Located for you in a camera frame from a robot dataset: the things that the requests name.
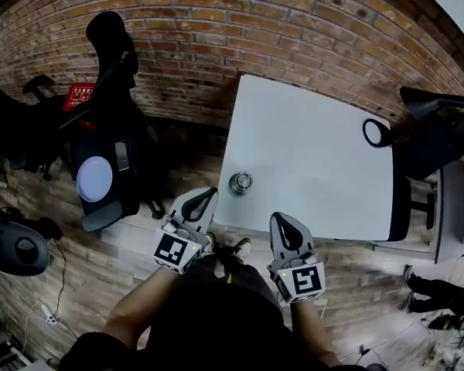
person's leg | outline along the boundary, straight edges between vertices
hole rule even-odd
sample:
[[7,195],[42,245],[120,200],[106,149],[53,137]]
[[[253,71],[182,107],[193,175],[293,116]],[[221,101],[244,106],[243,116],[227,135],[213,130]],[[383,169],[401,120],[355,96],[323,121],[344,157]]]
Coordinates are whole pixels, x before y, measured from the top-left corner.
[[219,281],[215,276],[215,254],[201,257],[183,274],[182,283],[213,283]]
[[431,311],[439,311],[441,309],[448,309],[453,301],[446,299],[430,298],[429,300],[411,300],[409,302],[409,312],[424,313]]
[[432,298],[452,299],[462,293],[462,288],[452,283],[439,280],[429,281],[415,274],[411,275],[407,283],[412,291]]
[[244,248],[250,246],[250,241],[248,243],[241,241],[234,249],[222,250],[219,257],[225,270],[224,280],[227,283],[239,284],[252,291],[256,291],[280,309],[277,298],[256,268],[251,265],[244,265],[244,258],[249,254],[249,250],[244,251]]

electrical outlet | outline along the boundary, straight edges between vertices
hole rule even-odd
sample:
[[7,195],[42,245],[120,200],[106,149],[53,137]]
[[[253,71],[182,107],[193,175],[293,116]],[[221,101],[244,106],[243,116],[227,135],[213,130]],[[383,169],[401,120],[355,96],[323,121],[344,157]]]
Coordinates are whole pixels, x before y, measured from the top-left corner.
[[53,315],[49,316],[48,319],[46,320],[46,322],[49,325],[57,325],[58,324],[58,321],[53,317]]

chair armrest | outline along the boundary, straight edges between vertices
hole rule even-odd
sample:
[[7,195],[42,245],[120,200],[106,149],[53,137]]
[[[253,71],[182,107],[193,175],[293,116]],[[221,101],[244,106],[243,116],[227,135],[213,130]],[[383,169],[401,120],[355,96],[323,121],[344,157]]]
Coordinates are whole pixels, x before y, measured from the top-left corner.
[[81,222],[86,232],[94,232],[116,223],[123,215],[124,211],[121,203],[119,201],[113,201],[83,217]]
[[32,92],[39,101],[45,100],[45,95],[43,95],[38,87],[40,85],[45,85],[46,83],[53,83],[53,81],[45,74],[40,74],[26,83],[26,85],[22,88],[22,94],[25,95],[28,92]]
[[405,108],[417,120],[445,107],[464,108],[464,96],[435,94],[410,87],[401,87],[400,94]]

shoe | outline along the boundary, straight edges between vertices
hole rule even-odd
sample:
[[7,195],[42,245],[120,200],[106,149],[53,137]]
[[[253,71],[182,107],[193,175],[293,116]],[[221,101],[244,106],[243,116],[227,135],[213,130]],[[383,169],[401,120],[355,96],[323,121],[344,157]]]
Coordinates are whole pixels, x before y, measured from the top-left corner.
[[249,256],[249,253],[251,252],[252,248],[253,248],[253,243],[251,242],[251,239],[244,238],[241,242],[235,245],[234,256],[237,257],[242,262],[244,262],[247,256]]
[[408,297],[408,303],[406,304],[406,307],[405,307],[406,313],[412,313],[411,312],[411,303],[413,302],[414,299],[415,299],[415,293],[413,291],[411,291],[411,293],[409,294],[409,297]]
[[215,235],[211,232],[207,232],[204,235],[208,239],[208,244],[203,248],[203,255],[208,256],[215,253]]
[[408,265],[406,264],[405,268],[404,268],[404,280],[405,280],[405,287],[408,288],[408,282],[409,282],[409,279],[411,279],[411,276],[414,274],[414,272],[412,271],[412,265]]

person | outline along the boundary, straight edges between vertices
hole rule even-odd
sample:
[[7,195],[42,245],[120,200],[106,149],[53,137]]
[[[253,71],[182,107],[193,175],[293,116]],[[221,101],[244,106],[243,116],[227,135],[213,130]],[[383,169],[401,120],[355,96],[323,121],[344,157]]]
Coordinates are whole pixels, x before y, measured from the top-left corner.
[[[208,247],[213,250],[214,240]],[[88,332],[60,362],[60,371],[177,369],[258,364],[264,369],[364,370],[342,366],[313,301],[291,305],[292,331],[276,297],[244,260],[251,241],[197,260],[183,275],[159,268],[122,298],[101,332]],[[214,273],[217,259],[223,277]],[[151,326],[145,349],[137,351]]]
[[[450,309],[457,316],[464,317],[464,288],[448,281],[423,279],[416,276],[412,265],[404,270],[406,285],[412,290],[408,298],[408,311],[423,313]],[[427,300],[415,299],[415,293],[430,297]]]

